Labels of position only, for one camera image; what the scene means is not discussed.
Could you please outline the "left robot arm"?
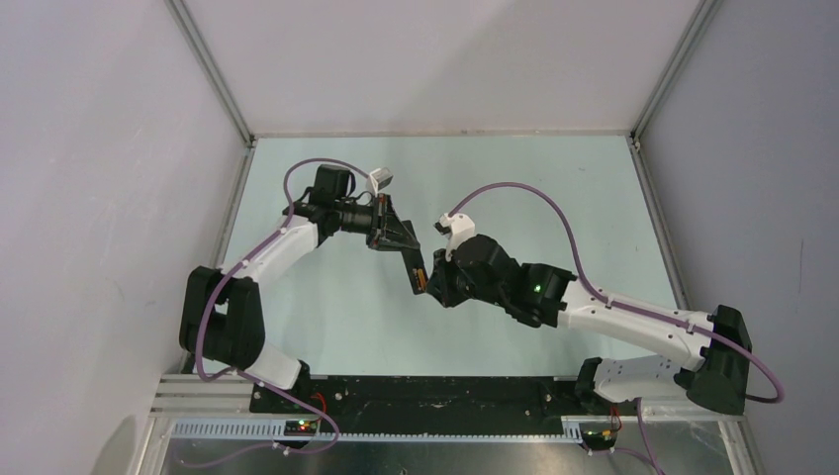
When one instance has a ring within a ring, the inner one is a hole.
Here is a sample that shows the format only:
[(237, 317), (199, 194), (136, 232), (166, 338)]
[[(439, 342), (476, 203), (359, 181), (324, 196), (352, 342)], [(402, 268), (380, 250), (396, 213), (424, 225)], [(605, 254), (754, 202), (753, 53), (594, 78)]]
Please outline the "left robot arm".
[(227, 269), (198, 266), (189, 274), (178, 336), (197, 359), (275, 386), (275, 400), (294, 413), (311, 404), (313, 386), (300, 377), (304, 362), (266, 339), (262, 293), (270, 284), (338, 232), (363, 235), (372, 250), (399, 253), (414, 294), (424, 293), (428, 280), (412, 223), (398, 217), (383, 191), (392, 172), (366, 173), (370, 200), (362, 204), (353, 194), (358, 168), (336, 159), (314, 163), (313, 185), (290, 200), (274, 232)]

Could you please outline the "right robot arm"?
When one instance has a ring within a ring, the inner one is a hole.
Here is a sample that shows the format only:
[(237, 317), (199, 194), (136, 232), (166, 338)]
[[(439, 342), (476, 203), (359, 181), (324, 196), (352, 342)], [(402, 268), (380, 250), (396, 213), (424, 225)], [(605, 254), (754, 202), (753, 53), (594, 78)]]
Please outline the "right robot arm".
[(575, 388), (587, 413), (645, 397), (685, 397), (729, 416), (745, 411), (752, 342), (741, 312), (732, 307), (705, 313), (601, 301), (574, 273), (519, 263), (484, 235), (452, 251), (436, 250), (425, 290), (444, 308), (483, 302), (531, 328), (594, 332), (650, 351), (626, 360), (587, 359)]

